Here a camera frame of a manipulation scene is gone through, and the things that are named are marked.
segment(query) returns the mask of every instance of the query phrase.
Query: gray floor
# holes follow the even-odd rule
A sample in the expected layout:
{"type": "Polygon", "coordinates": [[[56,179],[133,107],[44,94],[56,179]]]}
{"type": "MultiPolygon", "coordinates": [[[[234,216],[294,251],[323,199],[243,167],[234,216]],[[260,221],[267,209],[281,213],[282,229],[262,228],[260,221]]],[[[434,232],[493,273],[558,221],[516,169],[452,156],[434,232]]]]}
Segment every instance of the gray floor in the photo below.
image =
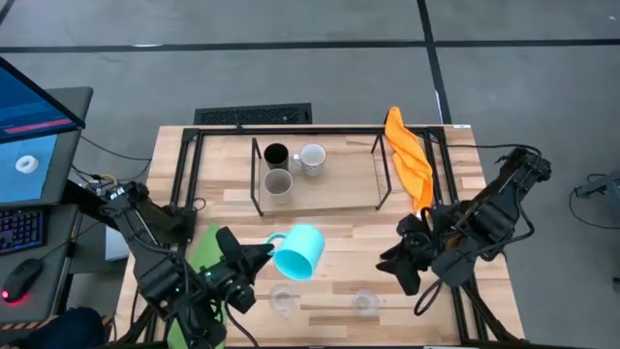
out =
{"type": "MultiPolygon", "coordinates": [[[[617,1],[433,0],[428,8],[436,40],[620,38],[617,1]]],[[[413,0],[17,0],[0,27],[3,47],[421,38],[413,0]]],[[[587,174],[618,169],[620,47],[438,54],[454,123],[472,124],[480,144],[538,146],[552,163],[552,179],[524,203],[537,234],[508,249],[528,338],[616,348],[620,296],[610,279],[620,275],[620,235],[576,222],[568,197],[587,174]]],[[[311,102],[316,123],[368,123],[399,105],[409,123],[439,122],[423,48],[5,57],[44,87],[93,86],[86,137],[133,156],[150,154],[160,125],[188,124],[202,107],[311,102]]],[[[501,154],[480,154],[488,179],[501,154]]],[[[121,177],[141,169],[87,143],[76,165],[121,177]]],[[[591,221],[620,225],[599,199],[575,208],[591,221]]],[[[113,309],[115,298],[97,292],[83,281],[72,304],[113,309]]]]}

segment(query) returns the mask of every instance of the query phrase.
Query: mug handle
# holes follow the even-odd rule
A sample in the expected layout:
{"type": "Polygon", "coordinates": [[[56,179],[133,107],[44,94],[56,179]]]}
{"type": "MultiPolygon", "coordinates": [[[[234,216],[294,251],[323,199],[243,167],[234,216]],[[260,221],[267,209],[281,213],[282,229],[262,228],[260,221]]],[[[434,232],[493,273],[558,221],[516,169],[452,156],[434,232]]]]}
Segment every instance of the mug handle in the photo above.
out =
{"type": "MultiPolygon", "coordinates": [[[[286,236],[287,236],[286,233],[273,233],[269,236],[269,238],[267,238],[267,240],[264,243],[271,243],[277,238],[285,238],[286,236]]],[[[275,248],[269,251],[268,255],[273,256],[274,253],[275,253],[275,248]]]]}
{"type": "Polygon", "coordinates": [[[293,155],[293,157],[291,157],[291,160],[293,161],[294,164],[301,167],[301,157],[299,156],[299,154],[293,155]]]}

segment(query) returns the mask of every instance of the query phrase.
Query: computer screen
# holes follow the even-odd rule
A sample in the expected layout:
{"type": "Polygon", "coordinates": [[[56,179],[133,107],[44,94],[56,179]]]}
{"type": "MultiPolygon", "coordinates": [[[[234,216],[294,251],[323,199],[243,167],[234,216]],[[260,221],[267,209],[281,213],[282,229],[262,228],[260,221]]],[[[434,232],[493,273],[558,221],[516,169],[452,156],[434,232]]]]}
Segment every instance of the computer screen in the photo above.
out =
{"type": "Polygon", "coordinates": [[[0,58],[0,143],[75,131],[84,122],[0,58]]]}

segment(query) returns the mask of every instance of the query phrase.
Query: white mug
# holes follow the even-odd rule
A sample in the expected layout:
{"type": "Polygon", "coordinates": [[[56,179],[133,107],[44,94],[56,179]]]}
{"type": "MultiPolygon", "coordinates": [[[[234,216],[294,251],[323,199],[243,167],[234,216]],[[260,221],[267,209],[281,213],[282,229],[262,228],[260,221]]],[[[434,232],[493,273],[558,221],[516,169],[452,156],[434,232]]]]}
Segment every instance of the white mug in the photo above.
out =
{"type": "Polygon", "coordinates": [[[287,204],[293,198],[293,177],[288,171],[274,169],[264,176],[264,189],[276,204],[287,204]]]}
{"type": "Polygon", "coordinates": [[[293,162],[300,166],[307,176],[317,176],[326,167],[326,150],[316,144],[305,145],[298,154],[293,155],[293,162]]]}

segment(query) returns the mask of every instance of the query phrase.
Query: floor tile line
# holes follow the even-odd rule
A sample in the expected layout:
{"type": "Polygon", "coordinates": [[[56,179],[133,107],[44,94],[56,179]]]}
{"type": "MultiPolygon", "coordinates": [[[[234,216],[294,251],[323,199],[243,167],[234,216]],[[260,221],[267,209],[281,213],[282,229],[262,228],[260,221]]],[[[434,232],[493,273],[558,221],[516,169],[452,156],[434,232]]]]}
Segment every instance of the floor tile line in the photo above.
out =
{"type": "Polygon", "coordinates": [[[426,53],[428,55],[428,63],[435,87],[435,96],[437,98],[437,108],[439,109],[439,121],[442,124],[452,124],[452,116],[450,107],[448,106],[448,95],[442,78],[442,69],[439,65],[439,57],[435,48],[435,40],[433,38],[433,30],[430,24],[430,16],[426,7],[425,0],[418,0],[419,18],[422,23],[422,31],[424,32],[424,42],[426,43],[426,53]]]}
{"type": "Polygon", "coordinates": [[[339,42],[281,42],[281,43],[222,43],[222,44],[165,44],[129,46],[62,46],[62,47],[0,47],[0,53],[94,53],[94,52],[158,52],[210,50],[268,50],[268,49],[326,49],[326,48],[424,48],[418,40],[339,41],[339,42]]]}
{"type": "Polygon", "coordinates": [[[620,46],[620,39],[439,40],[436,48],[558,48],[620,46]]]}
{"type": "Polygon", "coordinates": [[[13,6],[13,3],[15,1],[16,0],[7,0],[7,2],[2,7],[2,10],[0,10],[0,25],[2,25],[4,18],[6,18],[7,15],[9,14],[9,11],[11,10],[11,7],[13,6]]]}

